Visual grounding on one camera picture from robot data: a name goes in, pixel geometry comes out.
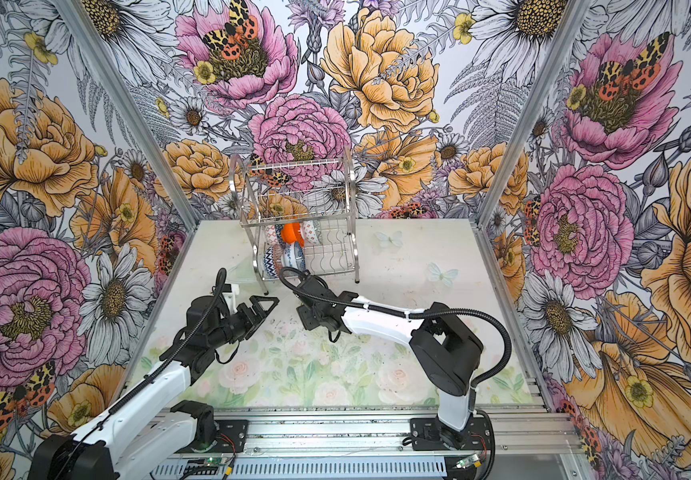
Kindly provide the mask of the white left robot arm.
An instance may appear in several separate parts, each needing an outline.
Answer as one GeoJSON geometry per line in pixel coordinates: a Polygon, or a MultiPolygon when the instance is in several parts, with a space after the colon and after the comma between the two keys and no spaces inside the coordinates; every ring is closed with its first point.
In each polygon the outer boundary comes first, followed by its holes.
{"type": "Polygon", "coordinates": [[[187,406],[151,421],[218,359],[219,348],[253,336],[279,305],[253,295],[230,307],[225,295],[195,299],[187,324],[153,370],[95,419],[69,435],[51,435],[36,450],[32,479],[135,479],[195,440],[211,440],[210,406],[187,406]]]}

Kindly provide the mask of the blue floral white bowl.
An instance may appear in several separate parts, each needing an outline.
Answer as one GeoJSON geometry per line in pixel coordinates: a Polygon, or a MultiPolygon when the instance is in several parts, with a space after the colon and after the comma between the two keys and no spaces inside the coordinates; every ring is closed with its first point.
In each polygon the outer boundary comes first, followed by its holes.
{"type": "Polygon", "coordinates": [[[283,252],[283,266],[305,271],[306,258],[303,247],[298,242],[288,244],[283,252]]]}

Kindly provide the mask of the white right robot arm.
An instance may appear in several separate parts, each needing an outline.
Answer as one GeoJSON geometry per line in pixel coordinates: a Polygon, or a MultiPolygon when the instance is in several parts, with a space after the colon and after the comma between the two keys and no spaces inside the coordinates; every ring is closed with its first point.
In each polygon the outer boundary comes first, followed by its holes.
{"type": "Polygon", "coordinates": [[[435,302],[426,310],[399,309],[345,292],[341,297],[299,293],[299,318],[307,330],[325,327],[331,340],[343,333],[369,335],[411,349],[429,382],[439,392],[435,434],[449,449],[461,449],[471,437],[469,420],[475,413],[475,376],[485,345],[463,322],[463,316],[483,320],[495,328],[495,317],[471,309],[453,309],[435,302]]]}

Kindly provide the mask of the dark blue lattice bowl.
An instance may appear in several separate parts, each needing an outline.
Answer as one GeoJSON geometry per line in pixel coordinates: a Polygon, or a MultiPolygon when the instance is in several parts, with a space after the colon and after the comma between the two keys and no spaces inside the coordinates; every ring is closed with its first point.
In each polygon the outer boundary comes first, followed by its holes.
{"type": "Polygon", "coordinates": [[[268,245],[281,245],[284,243],[277,225],[267,225],[264,229],[264,235],[268,245]]]}

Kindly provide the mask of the plain orange bowl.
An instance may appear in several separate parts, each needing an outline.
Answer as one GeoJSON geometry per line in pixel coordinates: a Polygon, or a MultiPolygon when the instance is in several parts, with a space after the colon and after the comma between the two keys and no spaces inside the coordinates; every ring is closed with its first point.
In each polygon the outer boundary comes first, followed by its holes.
{"type": "Polygon", "coordinates": [[[304,247],[306,245],[305,236],[303,234],[303,225],[299,222],[286,223],[282,226],[280,232],[281,238],[285,244],[299,244],[304,247]]]}

